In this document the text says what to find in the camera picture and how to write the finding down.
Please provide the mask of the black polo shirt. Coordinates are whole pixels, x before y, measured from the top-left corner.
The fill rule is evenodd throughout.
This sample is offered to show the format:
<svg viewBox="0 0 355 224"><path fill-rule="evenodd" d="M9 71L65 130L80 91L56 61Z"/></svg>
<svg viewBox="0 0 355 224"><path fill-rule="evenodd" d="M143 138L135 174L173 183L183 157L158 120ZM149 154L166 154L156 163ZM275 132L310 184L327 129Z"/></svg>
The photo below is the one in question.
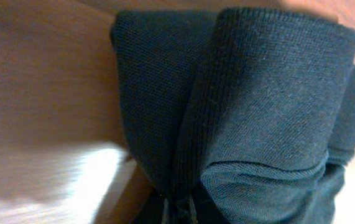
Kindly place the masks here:
<svg viewBox="0 0 355 224"><path fill-rule="evenodd" d="M355 154L355 30L261 8L122 11L111 29L130 153L198 223L331 223Z"/></svg>

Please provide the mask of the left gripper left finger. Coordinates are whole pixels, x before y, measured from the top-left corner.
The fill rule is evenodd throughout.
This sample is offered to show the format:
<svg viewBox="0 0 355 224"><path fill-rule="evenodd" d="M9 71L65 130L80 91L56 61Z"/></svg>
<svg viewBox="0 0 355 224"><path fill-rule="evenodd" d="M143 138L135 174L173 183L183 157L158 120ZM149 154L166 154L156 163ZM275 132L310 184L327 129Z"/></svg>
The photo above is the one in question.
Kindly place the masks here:
<svg viewBox="0 0 355 224"><path fill-rule="evenodd" d="M132 224L169 224L168 200L153 190Z"/></svg>

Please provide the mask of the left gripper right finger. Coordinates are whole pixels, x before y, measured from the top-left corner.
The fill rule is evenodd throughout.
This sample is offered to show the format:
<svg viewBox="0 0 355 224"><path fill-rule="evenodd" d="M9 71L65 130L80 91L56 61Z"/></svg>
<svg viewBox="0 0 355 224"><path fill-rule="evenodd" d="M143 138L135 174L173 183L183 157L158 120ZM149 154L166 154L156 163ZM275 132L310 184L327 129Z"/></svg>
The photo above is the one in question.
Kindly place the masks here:
<svg viewBox="0 0 355 224"><path fill-rule="evenodd" d="M195 206L198 224L229 224L218 210L202 182L198 182L195 185L191 197Z"/></svg>

